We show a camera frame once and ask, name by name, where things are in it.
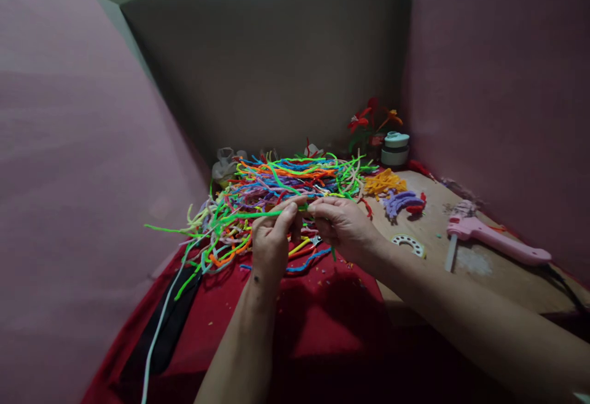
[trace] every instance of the orange flower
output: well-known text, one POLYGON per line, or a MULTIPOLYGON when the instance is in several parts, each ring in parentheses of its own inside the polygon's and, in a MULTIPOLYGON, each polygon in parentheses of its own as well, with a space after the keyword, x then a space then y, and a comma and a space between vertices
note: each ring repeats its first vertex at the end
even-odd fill
POLYGON ((401 118, 398 117, 397 110, 391 110, 387 113, 387 119, 381 123, 377 130, 380 130, 388 121, 398 123, 399 125, 404 125, 404 122, 401 120, 401 118))

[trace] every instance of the white plastic ring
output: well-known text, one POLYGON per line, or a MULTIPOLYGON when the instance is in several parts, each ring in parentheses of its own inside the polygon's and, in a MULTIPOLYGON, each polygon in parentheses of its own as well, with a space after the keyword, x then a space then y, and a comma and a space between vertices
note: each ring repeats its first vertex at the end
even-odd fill
POLYGON ((391 242, 397 245, 408 244, 412 247, 412 253, 421 258, 426 258, 426 251, 424 246, 414 237, 410 235, 399 234, 391 238, 391 242))

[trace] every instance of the forearm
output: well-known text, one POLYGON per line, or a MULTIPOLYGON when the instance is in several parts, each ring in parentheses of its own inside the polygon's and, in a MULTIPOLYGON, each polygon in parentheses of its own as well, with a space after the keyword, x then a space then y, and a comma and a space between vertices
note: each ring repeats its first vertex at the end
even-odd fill
POLYGON ((248 279, 195 404, 264 402, 272 371, 277 291, 253 276, 248 279))
POLYGON ((562 402, 590 392, 590 346, 543 317, 389 243, 367 271, 511 390, 562 402))

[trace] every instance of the hand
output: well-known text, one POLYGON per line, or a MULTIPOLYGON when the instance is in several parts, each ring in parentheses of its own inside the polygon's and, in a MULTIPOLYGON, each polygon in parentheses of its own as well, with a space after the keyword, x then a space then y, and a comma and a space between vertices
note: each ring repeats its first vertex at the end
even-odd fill
POLYGON ((352 200, 326 196, 311 203, 307 211, 315 218, 321 238, 360 266, 363 255, 388 242, 352 200))
POLYGON ((289 198, 271 210, 282 210, 279 216, 262 216, 252 224, 252 278, 255 284, 278 288, 289 261, 287 233, 291 232, 292 242, 301 240, 303 216, 297 209, 306 201, 306 196, 289 198))

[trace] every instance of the white container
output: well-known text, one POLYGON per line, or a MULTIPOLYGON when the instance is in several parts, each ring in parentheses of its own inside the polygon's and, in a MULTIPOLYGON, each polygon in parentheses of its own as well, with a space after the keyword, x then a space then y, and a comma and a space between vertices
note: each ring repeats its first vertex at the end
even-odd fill
POLYGON ((381 163, 387 166, 401 166, 406 163, 410 152, 410 136, 405 133, 388 132, 381 148, 381 163))

